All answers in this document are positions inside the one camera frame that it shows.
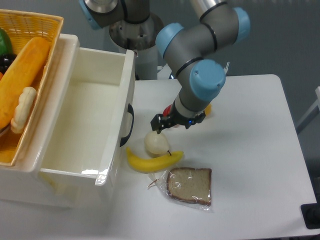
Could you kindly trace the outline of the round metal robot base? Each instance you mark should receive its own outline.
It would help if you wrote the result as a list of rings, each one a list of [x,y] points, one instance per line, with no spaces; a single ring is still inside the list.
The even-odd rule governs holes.
[[[149,18],[142,23],[121,20],[109,26],[110,39],[118,51],[133,51],[137,80],[158,78],[158,49],[155,41],[163,27],[162,20],[154,13],[150,13]]]

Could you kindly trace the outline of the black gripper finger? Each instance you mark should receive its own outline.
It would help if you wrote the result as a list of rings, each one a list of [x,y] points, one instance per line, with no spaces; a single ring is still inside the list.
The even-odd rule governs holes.
[[[201,114],[197,114],[194,118],[190,118],[186,121],[185,128],[189,129],[195,124],[200,124],[206,117],[206,113],[203,111]]]
[[[152,131],[160,134],[162,130],[170,127],[170,118],[163,114],[156,114],[150,122]]]

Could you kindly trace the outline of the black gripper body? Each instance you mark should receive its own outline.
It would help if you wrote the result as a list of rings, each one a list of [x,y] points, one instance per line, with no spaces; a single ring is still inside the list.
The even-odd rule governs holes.
[[[169,128],[176,127],[178,125],[185,127],[187,120],[191,119],[180,115],[173,105],[171,107],[170,114],[167,117],[169,117]]]

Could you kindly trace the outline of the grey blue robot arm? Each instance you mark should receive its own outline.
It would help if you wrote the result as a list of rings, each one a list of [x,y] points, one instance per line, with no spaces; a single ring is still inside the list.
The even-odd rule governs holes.
[[[133,51],[156,47],[179,81],[181,90],[169,112],[151,120],[157,133],[203,121],[205,108],[226,81],[224,68],[206,55],[242,41],[251,30],[247,12],[225,0],[192,1],[199,24],[190,29],[179,23],[163,25],[147,0],[81,0],[79,5],[93,29],[109,28],[118,47]]]

